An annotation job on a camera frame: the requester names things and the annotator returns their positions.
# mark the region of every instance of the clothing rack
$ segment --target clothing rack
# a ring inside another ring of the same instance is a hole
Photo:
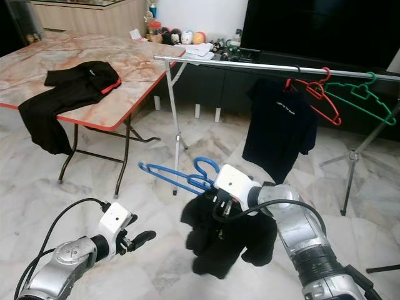
[[[277,71],[277,72],[294,72],[294,73],[306,73],[306,74],[322,74],[327,75],[328,71],[325,69],[316,69],[310,67],[294,67],[294,66],[280,66],[280,65],[273,65],[273,64],[251,64],[251,63],[244,63],[244,62],[231,62],[231,61],[207,61],[202,59],[186,59],[181,57],[171,57],[171,56],[155,56],[155,60],[161,60],[165,62],[166,74],[167,74],[167,85],[169,91],[169,99],[171,101],[171,109],[172,109],[172,116],[174,118],[174,125],[176,130],[176,146],[175,146],[175,170],[178,171],[179,168],[179,146],[182,143],[184,149],[188,148],[188,145],[184,142],[181,132],[179,130],[178,124],[178,115],[176,114],[176,106],[175,106],[175,97],[174,97],[174,90],[173,86],[178,81],[180,75],[182,74],[184,68],[187,66],[188,63],[192,63],[195,65],[207,65],[207,66],[216,66],[216,67],[229,67],[229,68],[243,68],[243,69],[258,69],[258,70],[270,70],[270,71]],[[170,63],[179,62],[182,63],[181,67],[179,68],[177,74],[174,78],[171,76],[171,65]],[[341,77],[351,77],[351,78],[364,78],[364,79],[372,79],[373,75],[369,73],[362,73],[362,72],[351,72],[351,71],[338,71],[338,70],[330,70],[331,75],[333,76],[341,76]],[[376,75],[377,80],[383,81],[393,81],[400,83],[400,76],[390,76],[390,75]],[[400,111],[400,96],[397,99],[397,104],[392,109],[392,113],[388,116],[388,119],[396,116],[396,114]],[[350,150],[348,153],[331,159],[326,162],[322,162],[320,166],[325,166],[327,164],[334,163],[336,161],[340,161],[342,159],[349,158],[350,167],[349,167],[349,174],[347,177],[347,188],[346,188],[346,195],[344,198],[344,205],[341,209],[341,214],[343,216],[346,215],[346,209],[349,201],[349,194],[351,189],[351,184],[353,182],[354,177],[354,170],[356,167],[356,163],[359,161],[359,156],[362,152],[368,147],[368,145],[381,133],[381,131],[386,127],[384,122],[381,122],[374,131],[362,142],[362,144],[355,150]],[[173,190],[173,194],[176,195],[178,189],[175,186]]]

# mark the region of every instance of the blue hanger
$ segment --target blue hanger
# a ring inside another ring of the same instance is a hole
[[[143,171],[145,171],[147,173],[150,173],[158,178],[161,178],[169,183],[172,183],[175,186],[179,186],[180,188],[183,188],[183,189],[185,189],[189,192],[192,192],[196,195],[200,195],[200,194],[202,194],[201,192],[199,192],[195,189],[192,189],[189,186],[181,184],[181,183],[179,183],[171,178],[168,178],[164,175],[161,175],[151,169],[157,169],[157,170],[161,170],[161,171],[164,171],[167,173],[178,175],[179,177],[185,178],[186,182],[188,184],[195,186],[199,189],[202,189],[203,191],[207,191],[207,190],[211,189],[211,186],[214,184],[214,181],[212,179],[208,178],[207,172],[199,166],[199,162],[201,162],[201,161],[211,165],[214,168],[215,172],[219,173],[219,166],[217,165],[217,163],[207,157],[197,157],[193,161],[194,168],[200,173],[200,175],[198,175],[198,174],[187,175],[182,172],[175,171],[174,169],[169,169],[168,167],[159,166],[157,164],[144,165],[143,162],[139,162],[139,164],[137,164],[137,165],[139,166],[139,168],[141,168]]]

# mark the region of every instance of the red hanger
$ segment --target red hanger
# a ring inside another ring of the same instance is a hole
[[[339,126],[340,124],[342,124],[342,119],[340,118],[338,109],[336,108],[335,104],[333,104],[333,102],[329,99],[329,97],[325,94],[325,90],[323,87],[323,83],[325,83],[326,81],[329,80],[329,78],[331,77],[331,70],[328,67],[323,67],[324,70],[326,70],[327,72],[327,76],[324,79],[321,79],[320,81],[316,82],[307,82],[301,79],[291,79],[288,78],[286,80],[286,84],[285,84],[285,88],[284,90],[287,91],[289,88],[292,91],[293,90],[293,85],[292,85],[292,80],[297,81],[299,83],[303,83],[306,85],[306,91],[311,94],[314,98],[318,99],[318,100],[326,100],[329,105],[332,107],[333,111],[335,112],[335,116],[333,118],[328,117],[327,115],[325,115],[322,111],[320,111],[319,109],[315,108],[314,106],[310,105],[318,114],[320,114],[322,117],[324,117],[325,119],[327,119],[329,122],[331,122],[332,124],[334,124],[335,126]]]

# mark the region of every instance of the black clothing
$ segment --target black clothing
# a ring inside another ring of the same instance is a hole
[[[72,152],[58,114],[98,103],[121,84],[108,62],[88,61],[60,71],[48,71],[45,86],[54,89],[23,102],[18,108],[32,141],[52,154]]]
[[[252,116],[242,157],[262,167],[281,184],[299,152],[315,146],[318,118],[300,92],[260,79],[247,93]]]
[[[181,222],[193,227],[186,248],[198,256],[193,262],[193,272],[212,274],[223,279],[244,247],[242,259],[255,266],[263,266],[272,259],[277,234],[276,222],[265,214],[243,216],[220,223],[211,213],[216,190],[212,189],[191,200],[182,212]],[[241,212],[234,204],[230,216]]]

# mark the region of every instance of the red table edge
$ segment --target red table edge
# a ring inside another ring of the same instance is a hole
[[[186,50],[184,50],[182,52],[181,55],[179,55],[179,57],[181,57],[184,53],[186,52]],[[173,67],[176,64],[176,61],[174,61],[171,65],[171,67]],[[62,120],[62,121],[66,121],[66,122],[70,122],[70,123],[74,123],[74,124],[79,124],[79,125],[83,125],[83,126],[87,126],[90,128],[96,128],[96,129],[100,129],[103,131],[113,131],[115,130],[119,125],[121,125],[121,123],[134,111],[135,108],[137,108],[137,106],[139,104],[141,104],[141,102],[143,101],[143,99],[145,99],[147,97],[147,95],[154,89],[154,87],[161,81],[162,78],[164,78],[164,76],[166,75],[166,72],[164,71],[160,77],[158,77],[158,79],[146,90],[146,92],[136,101],[136,103],[130,108],[130,110],[113,126],[111,127],[106,127],[106,126],[101,126],[101,125],[96,125],[96,124],[92,124],[92,123],[88,123],[88,122],[84,122],[84,121],[77,121],[75,119],[71,119],[70,117],[63,117],[58,115],[57,119],[58,120]],[[15,105],[11,105],[11,104],[7,104],[7,103],[1,103],[0,102],[0,107],[4,107],[4,108],[11,108],[11,109],[16,109],[18,110],[18,106]]]

